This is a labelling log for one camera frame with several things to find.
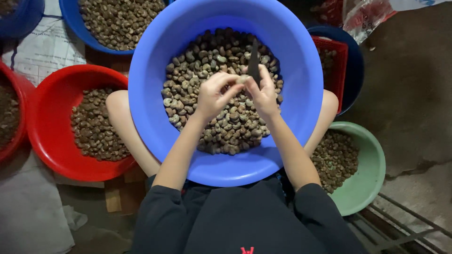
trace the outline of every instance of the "sleeve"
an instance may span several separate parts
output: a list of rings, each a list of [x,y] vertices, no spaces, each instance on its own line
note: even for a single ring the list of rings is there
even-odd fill
[[[140,205],[130,253],[182,253],[186,216],[180,191],[153,186]]]
[[[295,194],[294,205],[297,218],[328,253],[368,253],[320,185],[310,183],[301,187]]]

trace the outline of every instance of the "red logo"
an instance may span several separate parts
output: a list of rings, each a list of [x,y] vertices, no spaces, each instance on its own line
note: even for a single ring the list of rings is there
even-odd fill
[[[242,250],[242,254],[253,254],[254,247],[251,247],[250,250],[245,250],[244,247],[240,248]]]

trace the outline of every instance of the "knife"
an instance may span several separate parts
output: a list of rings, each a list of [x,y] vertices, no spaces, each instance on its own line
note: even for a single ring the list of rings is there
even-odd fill
[[[251,58],[248,62],[248,74],[256,81],[260,89],[259,59],[257,57],[257,39],[253,41],[253,49],[251,50]]]

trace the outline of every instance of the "black sweatshirt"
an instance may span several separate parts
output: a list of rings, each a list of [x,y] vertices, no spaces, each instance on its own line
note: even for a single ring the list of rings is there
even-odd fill
[[[131,253],[367,253],[319,185],[299,189],[294,210],[276,178],[184,195],[154,186],[141,203]]]

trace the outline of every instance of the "hand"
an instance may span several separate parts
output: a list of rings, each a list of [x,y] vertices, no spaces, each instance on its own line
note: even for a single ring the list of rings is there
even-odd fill
[[[235,97],[245,85],[235,84],[222,94],[221,89],[226,84],[233,84],[240,76],[218,72],[201,84],[198,95],[198,107],[195,113],[200,114],[205,121],[212,120],[226,106],[228,101]]]
[[[264,121],[269,122],[273,115],[279,115],[278,106],[276,104],[275,84],[265,65],[259,64],[260,89],[252,77],[248,77],[245,81],[245,87],[248,93],[253,97],[253,103],[257,113]]]

